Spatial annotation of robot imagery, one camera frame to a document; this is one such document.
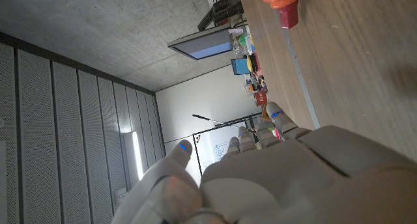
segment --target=robotic hand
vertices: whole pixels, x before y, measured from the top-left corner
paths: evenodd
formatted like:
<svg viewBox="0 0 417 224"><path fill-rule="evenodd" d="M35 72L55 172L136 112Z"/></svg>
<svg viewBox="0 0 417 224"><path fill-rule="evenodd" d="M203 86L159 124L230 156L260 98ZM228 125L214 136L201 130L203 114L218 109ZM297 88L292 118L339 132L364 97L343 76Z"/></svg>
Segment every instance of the robotic hand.
<svg viewBox="0 0 417 224"><path fill-rule="evenodd" d="M247 129L209 166L197 187L181 141L152 166L112 223L414 223L417 165L355 133L299 128L275 103L266 110L285 141Z"/></svg>

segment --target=wall light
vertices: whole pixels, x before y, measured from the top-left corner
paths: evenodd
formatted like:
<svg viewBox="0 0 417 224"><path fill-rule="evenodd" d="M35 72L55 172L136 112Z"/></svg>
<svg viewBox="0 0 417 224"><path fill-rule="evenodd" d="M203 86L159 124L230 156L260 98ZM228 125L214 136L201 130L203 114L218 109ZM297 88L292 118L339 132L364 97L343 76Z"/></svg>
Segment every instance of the wall light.
<svg viewBox="0 0 417 224"><path fill-rule="evenodd" d="M143 178L143 168L142 168L142 159L141 159L141 152L139 149L139 138L137 137L137 133L132 133L133 137L133 149L135 152L135 159L136 159L136 169L137 169L137 176L139 180Z"/></svg>

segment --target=bottle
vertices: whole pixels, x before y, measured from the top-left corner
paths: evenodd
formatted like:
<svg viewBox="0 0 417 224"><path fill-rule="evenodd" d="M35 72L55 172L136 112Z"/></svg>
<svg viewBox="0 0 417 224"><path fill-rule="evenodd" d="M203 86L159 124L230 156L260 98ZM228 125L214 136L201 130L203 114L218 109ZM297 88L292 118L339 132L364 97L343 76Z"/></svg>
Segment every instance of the bottle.
<svg viewBox="0 0 417 224"><path fill-rule="evenodd" d="M298 23L298 0L263 0L280 13L281 27L291 29Z"/></svg>

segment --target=perforated metal panel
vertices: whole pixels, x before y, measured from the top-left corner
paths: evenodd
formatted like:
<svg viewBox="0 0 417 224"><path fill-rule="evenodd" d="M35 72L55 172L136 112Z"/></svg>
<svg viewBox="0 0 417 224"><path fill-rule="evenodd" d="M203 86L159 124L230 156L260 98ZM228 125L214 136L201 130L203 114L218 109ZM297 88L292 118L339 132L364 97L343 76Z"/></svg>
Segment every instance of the perforated metal panel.
<svg viewBox="0 0 417 224"><path fill-rule="evenodd" d="M0 223L7 223L6 141L0 140Z"/></svg>
<svg viewBox="0 0 417 224"><path fill-rule="evenodd" d="M113 84L111 81L99 77L98 89L100 91L100 104L102 107L104 141L106 142L108 156L111 194L114 197L113 207L114 211L116 211L118 204L115 192L126 187L126 179L124 177L124 165L119 137L119 125L117 124Z"/></svg>
<svg viewBox="0 0 417 224"><path fill-rule="evenodd" d="M164 147L164 138L162 137L162 129L161 129L161 121L159 119L158 104L157 104L155 96L152 96L152 99L154 100L156 125L158 126L158 135L159 135L159 140L161 142L162 156L164 157L165 154L166 154L166 151L165 151L165 147Z"/></svg>
<svg viewBox="0 0 417 224"><path fill-rule="evenodd" d="M53 63L61 189L65 223L90 223L77 72Z"/></svg>
<svg viewBox="0 0 417 224"><path fill-rule="evenodd" d="M139 142L139 151L141 152L141 161L143 172L148 169L148 159L145 149L145 141L143 138L142 132L142 123L141 117L139 114L139 107L137 105L137 96L136 91L132 88L126 88L126 95L128 97L128 106L130 114L130 122L132 123L132 131L137 132L138 142Z"/></svg>
<svg viewBox="0 0 417 224"><path fill-rule="evenodd" d="M148 167L156 163L154 143L152 141L151 124L149 122L148 108L146 104L145 93L136 91L137 103L139 104L139 114L141 117L143 138L145 141L145 150L148 159Z"/></svg>
<svg viewBox="0 0 417 224"><path fill-rule="evenodd" d="M18 154L16 146L16 95L14 88L13 48L0 44L0 141L6 141L7 221L19 223Z"/></svg>
<svg viewBox="0 0 417 224"><path fill-rule="evenodd" d="M25 223L60 223L50 62L18 51Z"/></svg>
<svg viewBox="0 0 417 224"><path fill-rule="evenodd" d="M117 83L113 83L115 91L117 115L119 117L119 127L121 133L132 132L130 127L130 117L128 110L128 100L126 98L126 87Z"/></svg>
<svg viewBox="0 0 417 224"><path fill-rule="evenodd" d="M156 158L156 161L159 161L162 159L162 148L161 148L161 141L159 137L158 124L156 123L154 100L152 96L149 94L145 94L145 98L146 98L146 105L148 107L149 122L151 124L151 133L152 133L152 141L154 143L155 158Z"/></svg>
<svg viewBox="0 0 417 224"><path fill-rule="evenodd" d="M113 211L97 79L96 76L79 71L78 81L93 222L110 223Z"/></svg>

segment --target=monitor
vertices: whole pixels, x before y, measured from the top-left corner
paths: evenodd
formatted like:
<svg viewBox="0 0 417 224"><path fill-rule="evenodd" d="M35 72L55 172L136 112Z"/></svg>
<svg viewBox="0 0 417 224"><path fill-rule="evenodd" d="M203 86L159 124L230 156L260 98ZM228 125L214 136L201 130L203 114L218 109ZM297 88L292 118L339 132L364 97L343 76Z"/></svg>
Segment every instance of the monitor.
<svg viewBox="0 0 417 224"><path fill-rule="evenodd" d="M200 60L231 51L231 25L217 26L169 42L168 47L192 59Z"/></svg>

